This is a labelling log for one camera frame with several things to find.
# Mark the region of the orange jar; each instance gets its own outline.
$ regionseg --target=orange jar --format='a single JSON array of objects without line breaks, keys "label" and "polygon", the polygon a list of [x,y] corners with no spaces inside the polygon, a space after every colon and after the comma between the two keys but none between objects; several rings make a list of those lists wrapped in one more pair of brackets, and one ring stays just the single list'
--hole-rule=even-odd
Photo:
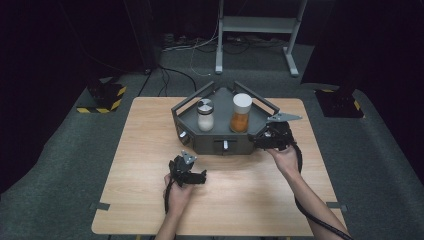
[{"label": "orange jar", "polygon": [[230,121],[230,129],[236,133],[244,133],[249,128],[249,112],[252,106],[252,98],[239,93],[233,98],[234,112]]}]

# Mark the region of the black metal tray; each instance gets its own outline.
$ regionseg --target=black metal tray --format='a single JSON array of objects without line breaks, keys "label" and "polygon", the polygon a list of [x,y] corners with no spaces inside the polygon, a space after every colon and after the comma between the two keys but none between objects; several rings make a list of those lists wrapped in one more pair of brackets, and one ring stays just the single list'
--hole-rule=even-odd
[{"label": "black metal tray", "polygon": [[[246,93],[254,99],[249,112],[249,127],[245,133],[235,133],[230,129],[230,120],[233,114],[233,97],[238,93]],[[197,120],[197,102],[193,99],[208,98],[214,103],[214,127],[208,132],[199,129]],[[263,103],[273,113],[261,108],[257,103]],[[187,104],[191,104],[181,113],[177,111]],[[210,82],[193,95],[171,109],[177,136],[185,146],[193,148],[197,154],[208,155],[246,155],[254,150],[253,143],[247,135],[256,135],[266,127],[267,118],[278,113],[279,108],[260,97],[252,90],[235,82],[233,89],[215,88]]]}]

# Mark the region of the wooden table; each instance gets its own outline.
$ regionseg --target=wooden table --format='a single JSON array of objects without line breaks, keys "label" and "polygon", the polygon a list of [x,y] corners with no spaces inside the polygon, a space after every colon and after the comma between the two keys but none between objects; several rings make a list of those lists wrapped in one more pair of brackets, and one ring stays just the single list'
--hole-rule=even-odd
[{"label": "wooden table", "polygon": [[[155,235],[165,217],[163,177],[181,150],[171,108],[184,98],[136,98],[131,106],[92,230],[97,234]],[[304,105],[299,99],[267,99],[285,113],[303,152],[302,175],[324,202],[337,202]],[[293,193],[265,151],[251,155],[196,155],[192,172],[207,169],[194,189],[177,234],[205,236],[312,236]],[[333,209],[344,223],[340,209]]]}]

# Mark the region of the glass jar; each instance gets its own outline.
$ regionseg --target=glass jar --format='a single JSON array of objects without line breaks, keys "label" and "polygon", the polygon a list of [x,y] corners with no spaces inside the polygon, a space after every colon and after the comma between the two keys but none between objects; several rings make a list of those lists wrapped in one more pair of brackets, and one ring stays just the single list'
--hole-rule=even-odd
[{"label": "glass jar", "polygon": [[230,129],[236,133],[244,133],[249,127],[249,112],[252,106],[252,98],[239,93],[233,98],[233,116],[231,117]]},{"label": "glass jar", "polygon": [[210,131],[213,128],[213,102],[210,99],[203,98],[197,102],[198,126],[203,132]]}]

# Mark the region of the metal stand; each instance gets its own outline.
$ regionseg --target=metal stand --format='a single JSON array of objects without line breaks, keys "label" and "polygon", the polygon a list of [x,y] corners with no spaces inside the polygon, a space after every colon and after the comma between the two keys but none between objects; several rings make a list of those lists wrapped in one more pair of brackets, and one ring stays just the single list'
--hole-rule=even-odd
[{"label": "metal stand", "polygon": [[299,12],[296,18],[263,18],[263,17],[224,17],[224,0],[219,0],[219,31],[218,48],[216,51],[215,73],[221,74],[222,66],[222,35],[223,32],[265,32],[265,33],[289,33],[291,34],[288,47],[283,48],[283,54],[287,60],[290,74],[299,76],[296,64],[293,60],[292,50],[296,41],[297,33],[302,22],[308,0],[301,0]]}]

